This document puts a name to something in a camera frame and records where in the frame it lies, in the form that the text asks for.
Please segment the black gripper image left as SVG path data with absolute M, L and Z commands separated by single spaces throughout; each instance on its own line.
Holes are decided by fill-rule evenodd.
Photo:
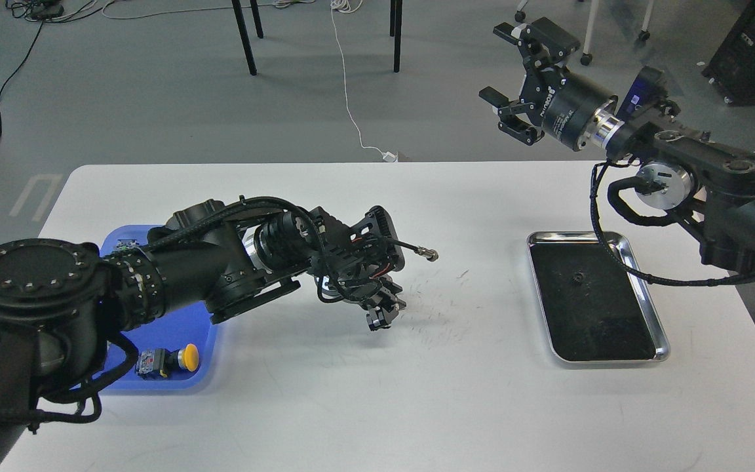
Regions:
M 319 287 L 324 301 L 347 302 L 359 305 L 366 311 L 366 323 L 374 332 L 388 329 L 399 311 L 407 308 L 407 303 L 400 298 L 402 287 L 389 275 L 378 276 L 375 280 L 348 280 L 347 295 L 341 294 L 330 286 L 328 276 L 319 277 Z

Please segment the black robot arm image left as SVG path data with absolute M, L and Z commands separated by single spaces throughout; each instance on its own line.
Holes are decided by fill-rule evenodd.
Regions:
M 207 200 L 152 228 L 147 243 L 101 255 L 59 239 L 0 244 L 0 463 L 45 422 L 89 423 L 99 393 L 144 361 L 126 332 L 203 302 L 214 325 L 272 302 L 310 274 L 321 302 L 347 302 L 386 329 L 406 303 L 390 274 L 401 241 L 374 206 L 353 226 L 278 197 Z

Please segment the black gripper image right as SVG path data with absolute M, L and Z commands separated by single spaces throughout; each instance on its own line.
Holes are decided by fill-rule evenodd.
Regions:
M 615 111 L 617 105 L 611 90 L 568 69 L 568 57 L 581 42 L 546 17 L 519 25 L 500 23 L 492 33 L 518 48 L 526 71 L 521 99 L 509 101 L 493 87 L 479 92 L 498 116 L 500 131 L 527 146 L 548 134 L 573 151 L 581 150 L 595 111 Z M 519 119 L 522 114 L 533 124 Z

